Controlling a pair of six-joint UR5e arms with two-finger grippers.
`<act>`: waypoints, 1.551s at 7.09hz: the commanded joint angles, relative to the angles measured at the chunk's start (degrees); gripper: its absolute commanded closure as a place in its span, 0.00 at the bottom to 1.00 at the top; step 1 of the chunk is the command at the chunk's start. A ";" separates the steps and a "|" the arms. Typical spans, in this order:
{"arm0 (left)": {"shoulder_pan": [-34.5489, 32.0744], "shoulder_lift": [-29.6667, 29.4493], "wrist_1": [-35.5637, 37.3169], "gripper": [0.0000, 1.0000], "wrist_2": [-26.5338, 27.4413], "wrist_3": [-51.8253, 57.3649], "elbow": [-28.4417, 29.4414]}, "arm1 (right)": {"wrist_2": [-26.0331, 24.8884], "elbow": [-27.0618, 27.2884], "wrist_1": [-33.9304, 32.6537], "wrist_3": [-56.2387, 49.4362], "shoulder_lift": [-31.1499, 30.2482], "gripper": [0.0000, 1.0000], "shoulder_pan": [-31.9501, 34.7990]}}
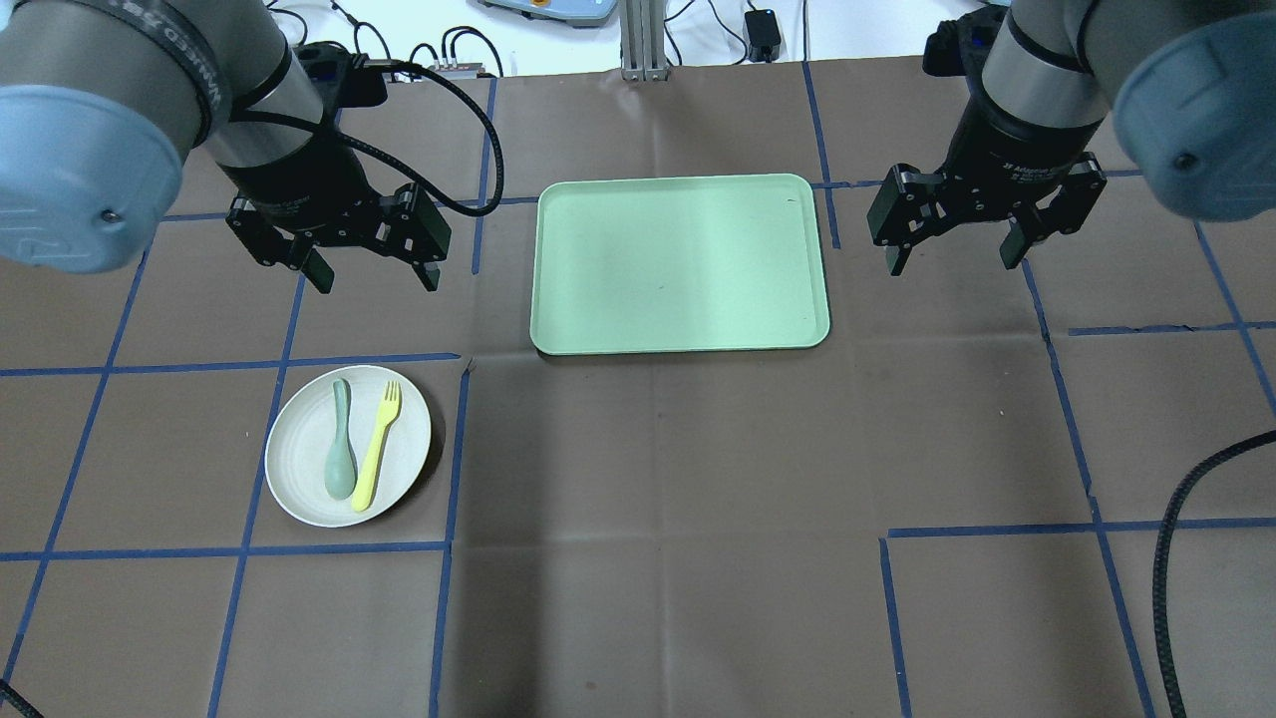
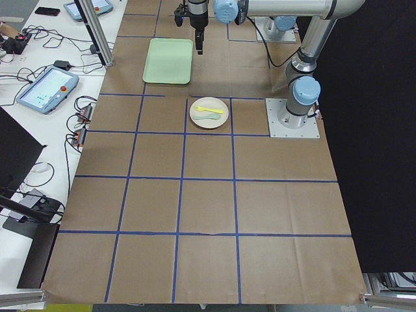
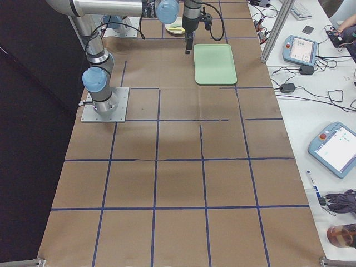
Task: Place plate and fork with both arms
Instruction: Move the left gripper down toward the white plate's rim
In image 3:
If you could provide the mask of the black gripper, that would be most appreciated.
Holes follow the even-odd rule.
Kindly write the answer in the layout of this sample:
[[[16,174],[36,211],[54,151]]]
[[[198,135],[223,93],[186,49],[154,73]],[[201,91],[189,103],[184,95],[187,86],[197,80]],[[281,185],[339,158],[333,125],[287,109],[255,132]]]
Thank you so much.
[[[208,31],[212,25],[212,16],[205,12],[205,7],[184,7],[183,28],[185,30],[185,53],[190,54],[194,41],[194,31],[198,29],[199,22],[205,23]]]

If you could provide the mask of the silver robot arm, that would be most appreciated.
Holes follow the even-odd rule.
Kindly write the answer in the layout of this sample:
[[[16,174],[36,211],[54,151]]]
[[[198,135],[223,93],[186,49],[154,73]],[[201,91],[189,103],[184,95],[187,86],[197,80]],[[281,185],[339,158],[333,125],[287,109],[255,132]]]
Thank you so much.
[[[73,21],[90,63],[89,69],[82,75],[82,81],[92,98],[93,113],[100,116],[113,114],[124,100],[110,87],[113,56],[104,48],[92,16],[141,16],[172,24],[179,11],[178,1],[48,1],[48,4]]]
[[[121,16],[103,15],[101,16],[101,22],[105,24],[107,28],[112,28],[117,32],[127,30],[127,26],[124,24],[123,17]]]

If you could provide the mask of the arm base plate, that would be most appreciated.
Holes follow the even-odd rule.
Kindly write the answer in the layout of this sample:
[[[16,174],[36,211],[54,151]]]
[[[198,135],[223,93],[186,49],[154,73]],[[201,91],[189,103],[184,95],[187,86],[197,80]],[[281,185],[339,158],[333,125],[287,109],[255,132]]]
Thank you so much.
[[[114,31],[112,28],[107,28],[104,37],[118,37],[118,38],[136,38],[138,34],[139,17],[123,17],[124,24],[127,30],[123,32]]]
[[[83,123],[124,123],[130,89],[128,87],[111,87],[111,97],[105,102],[95,102],[87,95],[81,115]]]

